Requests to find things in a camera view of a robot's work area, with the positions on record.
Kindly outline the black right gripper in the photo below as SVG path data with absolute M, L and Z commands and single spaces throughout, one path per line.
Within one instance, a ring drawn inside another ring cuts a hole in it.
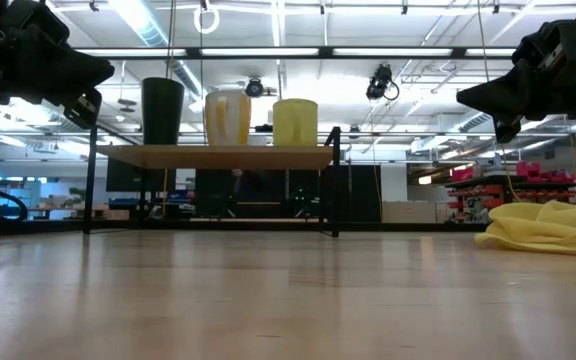
M 526 118 L 576 118 L 576 18 L 546 22 L 524 36 L 515 64 L 504 76 L 459 91 L 457 102 L 503 125 L 516 123 L 520 111 Z

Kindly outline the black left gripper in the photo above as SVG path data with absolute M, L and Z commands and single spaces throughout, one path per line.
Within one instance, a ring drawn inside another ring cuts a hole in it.
M 66 103 L 110 78 L 108 60 L 76 51 L 44 1 L 0 1 L 0 103 Z

